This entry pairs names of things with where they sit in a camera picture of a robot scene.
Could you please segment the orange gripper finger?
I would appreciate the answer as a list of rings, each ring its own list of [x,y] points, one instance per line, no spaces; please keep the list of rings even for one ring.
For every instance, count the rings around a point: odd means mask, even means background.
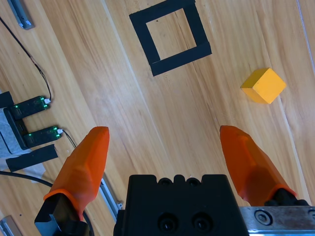
[[[97,196],[109,142],[108,127],[94,127],[66,159],[34,220],[42,236],[93,235],[84,210]]]
[[[238,195],[251,206],[308,206],[287,185],[273,162],[241,129],[222,125],[220,142]]]

